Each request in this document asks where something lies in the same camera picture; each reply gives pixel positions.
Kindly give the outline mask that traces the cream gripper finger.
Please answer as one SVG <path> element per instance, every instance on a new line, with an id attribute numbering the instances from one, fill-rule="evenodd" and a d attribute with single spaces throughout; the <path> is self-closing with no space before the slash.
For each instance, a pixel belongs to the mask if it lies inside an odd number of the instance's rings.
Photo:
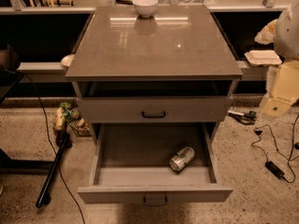
<path id="1" fill-rule="evenodd" d="M 277 22 L 278 20 L 272 20 L 268 22 L 265 27 L 254 37 L 254 41 L 263 45 L 273 43 Z"/>

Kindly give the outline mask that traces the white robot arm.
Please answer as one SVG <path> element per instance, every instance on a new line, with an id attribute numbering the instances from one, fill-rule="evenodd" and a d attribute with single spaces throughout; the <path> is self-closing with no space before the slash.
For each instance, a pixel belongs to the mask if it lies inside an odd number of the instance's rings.
<path id="1" fill-rule="evenodd" d="M 260 108 L 271 119 L 285 114 L 299 100 L 299 0 L 292 0 L 276 20 L 270 21 L 255 36 L 260 44 L 274 44 L 283 58 L 279 67 L 270 67 L 266 95 Z"/>

